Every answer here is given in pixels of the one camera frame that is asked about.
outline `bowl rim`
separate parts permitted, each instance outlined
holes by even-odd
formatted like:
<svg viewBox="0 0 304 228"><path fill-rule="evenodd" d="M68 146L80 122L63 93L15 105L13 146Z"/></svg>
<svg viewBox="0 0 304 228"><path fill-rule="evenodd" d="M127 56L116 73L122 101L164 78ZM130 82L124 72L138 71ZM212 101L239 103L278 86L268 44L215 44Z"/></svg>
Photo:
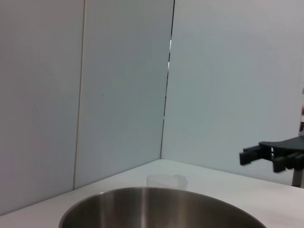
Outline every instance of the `bowl rim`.
<svg viewBox="0 0 304 228"><path fill-rule="evenodd" d="M210 198L210 199L213 199L215 201L218 201L220 203L223 203L223 204L226 204L226 205L229 205L233 208L235 208L236 210L244 213L244 215L247 215L249 216L250 218L252 218L253 220L255 220L257 223L260 224L261 228L267 228L262 222L260 222L257 218L253 217L252 215L250 215L249 213L247 213L246 211L242 210L241 208L238 208L230 203L227 203L225 201L222 201L222 200L219 200L217 198L214 198L214 197L211 197L211 196L206 196L206 195L203 195L203 194L200 194L200 193L196 193L196 192L193 192L193 191L187 191L187 190L180 190L180 189L170 189L170 188L158 188L158 187L128 187L128 188L119 188L119 189L112 189L112 190L109 190L109 191L104 191L104 192L100 192L100 193L97 193L97 194L93 194L91 196L88 196L88 197L85 197L84 199L78 201L77 203L75 203L74 205L72 205L64 214L63 216L61 217L61 220L60 220L60 223L59 223L59 226L58 228L63 228L63 222L65 220L65 218L67 217L67 215L69 214L70 211L72 211L74 208L76 208L78 205L80 205L82 202L90 199L90 198L94 198L96 196L99 196L99 195L104 195L104 194L111 194L113 192L116 192L116 191L120 191L120 190L131 190L131 189L164 189L164 190L167 190L167 191L181 191L181 192L186 192L187 194L193 194L193 195L200 195L200 196L203 196L203 197L206 197L206 198Z"/></svg>

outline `white wall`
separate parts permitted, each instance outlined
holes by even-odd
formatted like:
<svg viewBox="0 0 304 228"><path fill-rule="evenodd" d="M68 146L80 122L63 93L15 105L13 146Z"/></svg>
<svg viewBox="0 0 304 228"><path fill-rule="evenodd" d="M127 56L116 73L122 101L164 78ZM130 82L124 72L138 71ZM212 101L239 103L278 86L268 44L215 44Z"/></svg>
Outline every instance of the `white wall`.
<svg viewBox="0 0 304 228"><path fill-rule="evenodd" d="M90 0L75 187L160 158L173 0Z"/></svg>
<svg viewBox="0 0 304 228"><path fill-rule="evenodd" d="M83 0L0 1L0 214L73 189Z"/></svg>
<svg viewBox="0 0 304 228"><path fill-rule="evenodd" d="M239 165L259 141L297 136L304 2L176 0L162 158L290 184Z"/></svg>

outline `metal bowl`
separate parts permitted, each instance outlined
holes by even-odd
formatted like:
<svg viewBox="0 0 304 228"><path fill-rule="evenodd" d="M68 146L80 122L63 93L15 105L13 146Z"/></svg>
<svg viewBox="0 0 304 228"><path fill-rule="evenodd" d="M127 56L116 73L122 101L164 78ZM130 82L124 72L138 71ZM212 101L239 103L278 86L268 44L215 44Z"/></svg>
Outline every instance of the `metal bowl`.
<svg viewBox="0 0 304 228"><path fill-rule="evenodd" d="M246 212L193 192L126 188L72 206L59 228L265 228Z"/></svg>

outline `white partition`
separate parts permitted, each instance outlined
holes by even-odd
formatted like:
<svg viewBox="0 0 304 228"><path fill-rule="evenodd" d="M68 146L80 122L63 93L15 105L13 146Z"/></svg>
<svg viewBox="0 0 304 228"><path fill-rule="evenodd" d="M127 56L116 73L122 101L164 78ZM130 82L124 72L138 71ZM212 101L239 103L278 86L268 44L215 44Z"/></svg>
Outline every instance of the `white partition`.
<svg viewBox="0 0 304 228"><path fill-rule="evenodd" d="M83 7L0 1L0 214L73 189Z"/></svg>
<svg viewBox="0 0 304 228"><path fill-rule="evenodd" d="M76 188L160 158L172 12L87 1Z"/></svg>
<svg viewBox="0 0 304 228"><path fill-rule="evenodd" d="M297 136L304 1L176 0L162 157L290 184L272 163L241 167L259 141Z"/></svg>

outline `white table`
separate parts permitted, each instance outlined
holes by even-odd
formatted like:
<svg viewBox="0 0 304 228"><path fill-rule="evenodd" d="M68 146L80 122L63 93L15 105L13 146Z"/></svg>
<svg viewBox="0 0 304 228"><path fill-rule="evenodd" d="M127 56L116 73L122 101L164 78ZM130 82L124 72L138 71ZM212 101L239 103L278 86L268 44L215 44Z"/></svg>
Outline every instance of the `white table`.
<svg viewBox="0 0 304 228"><path fill-rule="evenodd" d="M0 228L57 228L62 215L81 199L112 189L146 186L147 176L157 173L185 176L188 191L241 208L267 228L304 227L304 189L169 160L157 160L4 215L0 217Z"/></svg>

